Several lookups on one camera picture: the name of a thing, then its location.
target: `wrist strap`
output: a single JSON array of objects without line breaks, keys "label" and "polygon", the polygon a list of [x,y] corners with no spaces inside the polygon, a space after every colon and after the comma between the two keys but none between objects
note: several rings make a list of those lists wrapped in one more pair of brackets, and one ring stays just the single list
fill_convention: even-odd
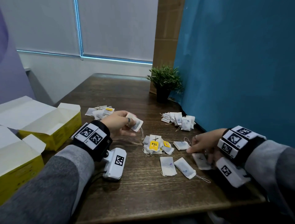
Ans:
[{"label": "wrist strap", "polygon": [[72,144],[86,150],[94,161],[101,161],[112,142],[107,126],[95,120],[75,133]]},{"label": "wrist strap", "polygon": [[217,146],[224,156],[236,166],[246,162],[252,151],[263,143],[266,137],[241,126],[229,128],[224,133]]}]

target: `table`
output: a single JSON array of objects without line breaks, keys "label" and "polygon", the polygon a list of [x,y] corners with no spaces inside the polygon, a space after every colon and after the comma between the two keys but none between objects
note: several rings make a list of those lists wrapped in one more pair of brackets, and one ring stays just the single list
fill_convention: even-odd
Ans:
[{"label": "table", "polygon": [[[170,143],[191,138],[202,131],[177,131],[173,124],[161,121],[160,113],[180,112],[180,106],[172,101],[167,104],[156,102],[156,96],[149,93],[150,82],[142,77],[93,74],[60,102],[79,104],[82,123],[91,122],[85,116],[89,107],[108,105],[118,110],[127,110],[143,120],[144,135],[156,134]],[[154,219],[209,210],[226,209],[234,206],[264,202],[264,197],[253,186],[233,188],[219,171],[201,171],[191,155],[185,151],[172,153],[173,160],[184,159],[199,176],[211,181],[207,183],[197,177],[187,179],[178,169],[177,175],[161,175],[159,157],[147,156],[142,152],[142,135],[135,138],[119,137],[113,140],[111,149],[127,151],[123,176],[118,182],[99,178],[82,196],[74,215],[74,222],[109,223],[117,221]],[[45,162],[53,152],[43,153]],[[96,172],[102,171],[103,163],[96,164]]]}]

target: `gray sleeve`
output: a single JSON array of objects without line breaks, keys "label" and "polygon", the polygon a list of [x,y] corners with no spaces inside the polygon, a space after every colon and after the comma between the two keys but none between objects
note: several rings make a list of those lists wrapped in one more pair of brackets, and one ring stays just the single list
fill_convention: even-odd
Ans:
[{"label": "gray sleeve", "polygon": [[253,150],[245,170],[266,190],[271,201],[294,220],[295,149],[267,140]]},{"label": "gray sleeve", "polygon": [[67,146],[0,207],[0,223],[68,223],[93,172],[91,156]]}]

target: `gray roller blind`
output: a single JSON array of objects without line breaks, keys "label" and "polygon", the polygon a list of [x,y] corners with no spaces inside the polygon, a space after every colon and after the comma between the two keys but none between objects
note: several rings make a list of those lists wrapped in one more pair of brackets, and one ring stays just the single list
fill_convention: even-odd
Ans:
[{"label": "gray roller blind", "polygon": [[158,0],[78,0],[86,55],[152,61]]},{"label": "gray roller blind", "polygon": [[72,0],[0,0],[18,50],[79,55]]}]

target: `green plant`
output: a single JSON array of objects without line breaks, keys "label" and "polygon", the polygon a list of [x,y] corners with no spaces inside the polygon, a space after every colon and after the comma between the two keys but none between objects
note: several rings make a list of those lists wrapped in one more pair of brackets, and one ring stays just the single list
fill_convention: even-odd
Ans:
[{"label": "green plant", "polygon": [[163,88],[167,90],[177,90],[177,92],[182,91],[178,68],[173,69],[163,65],[159,69],[152,67],[149,71],[152,75],[148,75],[147,79],[152,81],[157,89]]}]

